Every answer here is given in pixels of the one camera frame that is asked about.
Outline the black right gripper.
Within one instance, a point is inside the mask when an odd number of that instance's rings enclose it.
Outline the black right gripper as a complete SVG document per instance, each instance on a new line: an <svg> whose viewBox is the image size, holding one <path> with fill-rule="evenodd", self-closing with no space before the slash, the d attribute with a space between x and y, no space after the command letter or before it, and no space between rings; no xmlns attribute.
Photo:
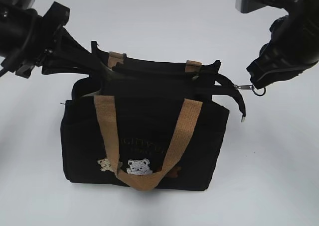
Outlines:
<svg viewBox="0 0 319 226"><path fill-rule="evenodd" d="M290 80L309 68L308 41L271 41L260 56L248 67L250 81L256 89L272 83ZM241 122L246 118L246 106L234 83L221 74L215 74L215 81L222 86L211 89L212 95L229 96L238 105Z"/></svg>

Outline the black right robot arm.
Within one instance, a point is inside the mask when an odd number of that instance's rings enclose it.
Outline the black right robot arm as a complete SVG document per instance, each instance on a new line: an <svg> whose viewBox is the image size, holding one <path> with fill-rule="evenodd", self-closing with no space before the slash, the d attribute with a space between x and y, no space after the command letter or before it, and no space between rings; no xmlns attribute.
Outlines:
<svg viewBox="0 0 319 226"><path fill-rule="evenodd" d="M273 22L270 41L247 67L251 82L247 89L253 92L290 80L319 61L319 0L236 0L241 13L265 6L283 8L287 15ZM189 118L191 110L200 111L213 95L227 95L237 102L241 114L246 113L241 86L219 74L218 60L210 65L139 60L101 51L95 41L91 51L86 51L66 30L59 33L55 47L42 73L86 74L97 80L96 109L114 112L119 98L148 103L173 99L179 106L178 113Z"/></svg>

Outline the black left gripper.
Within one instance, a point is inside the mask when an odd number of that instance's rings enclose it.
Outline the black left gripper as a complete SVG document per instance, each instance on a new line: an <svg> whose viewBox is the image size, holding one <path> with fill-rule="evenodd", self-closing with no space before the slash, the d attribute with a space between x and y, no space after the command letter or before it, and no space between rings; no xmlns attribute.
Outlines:
<svg viewBox="0 0 319 226"><path fill-rule="evenodd" d="M35 66L39 66L58 31L69 20L70 8L53 2L44 16L31 14L31 25L24 41L19 58L21 63L15 75L29 78ZM65 28L62 28L57 41L57 60L47 60L42 64L43 75L79 74L86 75L83 89L101 91L104 79L119 79L120 74L106 67L102 61L82 47Z"/></svg>

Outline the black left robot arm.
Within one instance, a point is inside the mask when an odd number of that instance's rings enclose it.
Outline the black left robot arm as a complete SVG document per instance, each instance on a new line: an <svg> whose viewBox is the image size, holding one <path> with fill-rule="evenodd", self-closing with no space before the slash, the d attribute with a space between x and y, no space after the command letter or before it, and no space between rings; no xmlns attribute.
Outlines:
<svg viewBox="0 0 319 226"><path fill-rule="evenodd" d="M0 74L29 78L34 67L42 74L113 75L106 64L82 47L65 29L70 8L54 2L45 15L35 0L0 0Z"/></svg>

